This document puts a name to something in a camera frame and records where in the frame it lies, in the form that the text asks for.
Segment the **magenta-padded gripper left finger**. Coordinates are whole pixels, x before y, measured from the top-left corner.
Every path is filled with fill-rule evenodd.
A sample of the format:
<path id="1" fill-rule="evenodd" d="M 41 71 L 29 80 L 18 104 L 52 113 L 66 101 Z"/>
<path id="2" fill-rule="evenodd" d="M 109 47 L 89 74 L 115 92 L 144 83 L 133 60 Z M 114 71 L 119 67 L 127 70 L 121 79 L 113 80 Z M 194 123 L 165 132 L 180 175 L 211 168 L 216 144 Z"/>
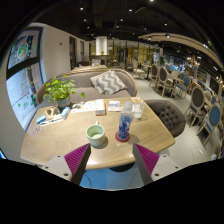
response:
<path id="1" fill-rule="evenodd" d="M 42 169 L 79 185 L 90 154 L 91 146 L 85 144 L 66 155 L 56 155 Z"/>

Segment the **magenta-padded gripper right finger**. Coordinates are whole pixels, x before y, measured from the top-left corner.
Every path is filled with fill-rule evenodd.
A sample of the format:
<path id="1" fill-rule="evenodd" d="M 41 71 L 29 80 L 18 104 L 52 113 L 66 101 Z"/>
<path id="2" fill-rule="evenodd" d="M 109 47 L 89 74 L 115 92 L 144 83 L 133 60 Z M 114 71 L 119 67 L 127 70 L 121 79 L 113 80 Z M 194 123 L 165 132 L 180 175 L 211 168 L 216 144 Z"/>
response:
<path id="1" fill-rule="evenodd" d="M 181 170 L 167 154 L 159 155 L 139 144 L 133 144 L 132 153 L 145 185 Z"/>

